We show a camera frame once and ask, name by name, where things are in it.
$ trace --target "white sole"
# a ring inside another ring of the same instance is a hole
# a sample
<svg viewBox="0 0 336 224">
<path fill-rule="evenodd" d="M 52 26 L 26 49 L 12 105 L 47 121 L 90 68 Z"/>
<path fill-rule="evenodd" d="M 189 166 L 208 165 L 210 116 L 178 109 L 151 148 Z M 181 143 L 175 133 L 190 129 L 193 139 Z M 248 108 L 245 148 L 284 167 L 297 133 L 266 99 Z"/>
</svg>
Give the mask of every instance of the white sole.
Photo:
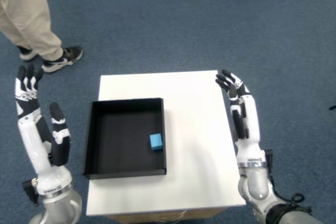
<svg viewBox="0 0 336 224">
<path fill-rule="evenodd" d="M 37 56 L 37 53 L 35 53 L 34 51 L 31 51 L 29 54 L 26 54 L 26 55 L 20 54 L 20 59 L 29 61 L 29 60 L 34 59 L 35 56 Z"/>
<path fill-rule="evenodd" d="M 80 52 L 79 56 L 75 59 L 75 62 L 73 61 L 68 61 L 67 63 L 65 64 L 55 64 L 53 65 L 52 67 L 45 67 L 44 65 L 42 65 L 42 69 L 45 73 L 52 73 L 52 72 L 55 72 L 65 66 L 69 66 L 69 65 L 73 65 L 74 63 L 76 63 L 78 60 L 80 60 L 80 58 L 82 58 L 82 55 L 83 55 L 83 50 L 82 52 Z"/>
</svg>

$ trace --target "black cable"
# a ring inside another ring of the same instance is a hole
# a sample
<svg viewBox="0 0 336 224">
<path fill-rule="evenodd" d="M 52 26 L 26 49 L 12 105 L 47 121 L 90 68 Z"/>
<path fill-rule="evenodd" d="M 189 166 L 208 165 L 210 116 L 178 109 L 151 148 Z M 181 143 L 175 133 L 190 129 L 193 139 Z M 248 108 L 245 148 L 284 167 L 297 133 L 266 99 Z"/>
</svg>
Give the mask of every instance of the black cable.
<svg viewBox="0 0 336 224">
<path fill-rule="evenodd" d="M 265 150 L 265 155 L 266 155 L 266 161 L 267 161 L 268 176 L 269 176 L 269 180 L 271 181 L 271 183 L 273 185 L 274 194 L 277 197 L 279 197 L 280 199 L 282 199 L 283 201 L 291 203 L 293 206 L 296 206 L 298 203 L 303 202 L 305 200 L 305 196 L 303 194 L 301 194 L 301 193 L 294 193 L 292 195 L 291 199 L 288 199 L 288 198 L 282 196 L 281 194 L 279 194 L 275 190 L 275 183 L 274 183 L 273 174 L 272 174 L 273 151 L 272 150 Z"/>
</svg>

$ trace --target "white table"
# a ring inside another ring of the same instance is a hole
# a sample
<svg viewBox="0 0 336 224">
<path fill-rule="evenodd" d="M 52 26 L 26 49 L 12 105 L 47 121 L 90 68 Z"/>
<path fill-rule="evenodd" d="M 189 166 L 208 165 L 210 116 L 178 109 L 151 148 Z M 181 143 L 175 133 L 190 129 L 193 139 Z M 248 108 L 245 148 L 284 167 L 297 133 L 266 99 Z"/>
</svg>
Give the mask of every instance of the white table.
<svg viewBox="0 0 336 224">
<path fill-rule="evenodd" d="M 90 180 L 88 216 L 241 206 L 217 71 L 101 76 L 99 100 L 163 98 L 167 174 Z"/>
</svg>

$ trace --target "person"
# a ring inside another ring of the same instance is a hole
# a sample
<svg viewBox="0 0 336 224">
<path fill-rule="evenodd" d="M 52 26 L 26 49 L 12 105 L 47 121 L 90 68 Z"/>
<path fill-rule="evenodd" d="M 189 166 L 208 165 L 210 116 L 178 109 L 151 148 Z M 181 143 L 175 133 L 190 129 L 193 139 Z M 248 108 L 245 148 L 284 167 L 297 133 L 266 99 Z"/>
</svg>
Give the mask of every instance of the person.
<svg viewBox="0 0 336 224">
<path fill-rule="evenodd" d="M 0 31 L 18 47 L 20 59 L 40 55 L 47 73 L 74 64 L 83 54 L 79 46 L 61 47 L 51 31 L 47 0 L 0 0 Z"/>
</svg>

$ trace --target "shoe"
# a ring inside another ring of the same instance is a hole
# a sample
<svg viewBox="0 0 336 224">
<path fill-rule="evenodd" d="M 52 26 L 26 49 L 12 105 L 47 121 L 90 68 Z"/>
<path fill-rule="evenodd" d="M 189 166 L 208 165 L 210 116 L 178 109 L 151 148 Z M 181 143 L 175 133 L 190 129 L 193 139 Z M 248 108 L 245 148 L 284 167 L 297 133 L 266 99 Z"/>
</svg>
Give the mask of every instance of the shoe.
<svg viewBox="0 0 336 224">
<path fill-rule="evenodd" d="M 83 49 L 78 46 L 64 48 L 61 58 L 54 61 L 44 60 L 42 68 L 46 73 L 55 72 L 56 70 L 59 70 L 67 65 L 76 63 L 82 57 L 82 54 Z"/>
<path fill-rule="evenodd" d="M 34 50 L 28 50 L 24 47 L 17 46 L 17 48 L 20 50 L 20 59 L 21 60 L 32 60 L 35 56 L 37 56 L 37 53 L 34 52 Z"/>
</svg>

